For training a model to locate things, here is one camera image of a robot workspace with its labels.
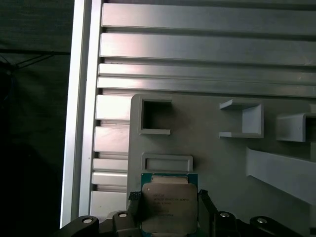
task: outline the black cable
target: black cable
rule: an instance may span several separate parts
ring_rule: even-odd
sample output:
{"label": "black cable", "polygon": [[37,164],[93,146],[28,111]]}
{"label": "black cable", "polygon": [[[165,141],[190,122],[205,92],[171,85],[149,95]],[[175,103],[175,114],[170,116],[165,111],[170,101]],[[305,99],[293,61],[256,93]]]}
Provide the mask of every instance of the black cable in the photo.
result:
{"label": "black cable", "polygon": [[21,68],[25,68],[25,67],[30,66],[30,65],[33,65],[33,64],[35,64],[35,63],[41,62],[41,61],[46,60],[46,59],[48,59],[48,58],[51,58],[51,57],[53,57],[53,56],[54,56],[54,55],[48,55],[48,56],[45,57],[45,58],[41,58],[41,59],[39,59],[39,60],[37,60],[37,61],[35,61],[35,62],[29,63],[29,64],[24,65],[24,66],[22,66],[22,67],[18,67],[17,70],[18,70],[18,69],[21,69]]}
{"label": "black cable", "polygon": [[61,52],[61,51],[42,51],[42,50],[4,49],[4,48],[0,48],[0,53],[65,55],[65,56],[70,55],[70,52]]}
{"label": "black cable", "polygon": [[22,61],[22,62],[16,63],[15,66],[18,67],[19,64],[26,63],[26,62],[29,62],[29,61],[32,61],[32,60],[41,58],[41,57],[43,57],[43,56],[44,56],[44,55],[42,54],[42,55],[40,55],[40,56],[36,56],[36,57],[30,58],[30,59],[24,60],[24,61]]}

